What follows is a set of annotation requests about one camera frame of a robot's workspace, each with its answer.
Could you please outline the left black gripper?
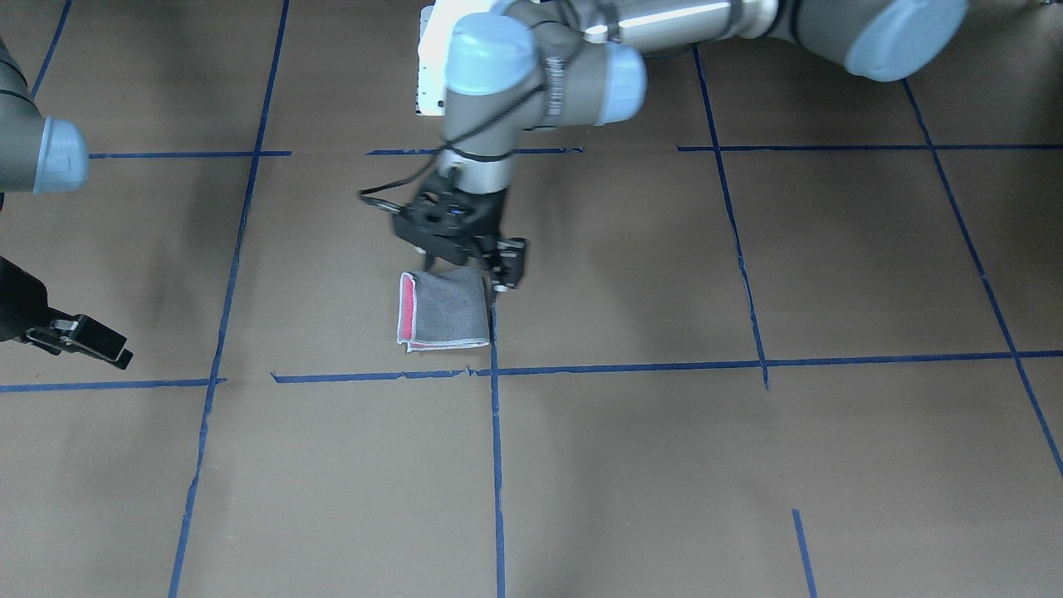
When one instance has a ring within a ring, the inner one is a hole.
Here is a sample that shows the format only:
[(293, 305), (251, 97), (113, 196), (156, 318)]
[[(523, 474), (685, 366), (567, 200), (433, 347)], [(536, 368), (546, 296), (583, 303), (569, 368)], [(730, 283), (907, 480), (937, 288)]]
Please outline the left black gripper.
[(399, 239), (420, 247), (423, 272), (487, 260), (495, 292), (517, 289), (527, 272), (526, 238), (502, 238), (507, 189), (489, 194), (467, 192), (455, 175), (432, 173), (414, 201), (392, 216)]

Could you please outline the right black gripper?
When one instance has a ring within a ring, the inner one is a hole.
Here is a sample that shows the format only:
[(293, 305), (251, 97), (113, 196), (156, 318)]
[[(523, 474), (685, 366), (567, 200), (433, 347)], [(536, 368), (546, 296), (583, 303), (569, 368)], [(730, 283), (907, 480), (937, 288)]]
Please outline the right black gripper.
[(118, 370), (126, 370), (134, 356), (125, 336), (92, 317), (52, 315), (45, 284), (1, 257), (1, 341), (23, 336), (27, 344), (49, 355), (86, 355)]

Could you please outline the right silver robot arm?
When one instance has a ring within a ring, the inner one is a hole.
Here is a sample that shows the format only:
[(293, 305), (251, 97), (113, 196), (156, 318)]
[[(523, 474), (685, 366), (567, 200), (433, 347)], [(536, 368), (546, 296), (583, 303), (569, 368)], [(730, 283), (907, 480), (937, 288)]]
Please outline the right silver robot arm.
[[(90, 155), (73, 122), (45, 116), (31, 98), (22, 66), (1, 46), (1, 193), (75, 192), (88, 178)], [(53, 309), (38, 277), (1, 260), (1, 340), (49, 355), (86, 355), (126, 370), (126, 337), (85, 314)]]

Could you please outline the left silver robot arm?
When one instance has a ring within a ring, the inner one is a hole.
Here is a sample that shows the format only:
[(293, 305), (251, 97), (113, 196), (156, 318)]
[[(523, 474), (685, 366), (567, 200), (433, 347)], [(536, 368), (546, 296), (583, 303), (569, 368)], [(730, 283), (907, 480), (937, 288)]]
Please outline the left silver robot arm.
[(420, 14), (418, 99), (441, 118), (410, 204), (387, 207), (424, 257), (478, 266), (493, 289), (523, 277), (527, 241), (502, 235), (522, 134), (634, 117), (649, 54), (776, 38), (856, 76), (912, 75), (952, 41), (967, 1), (435, 1)]

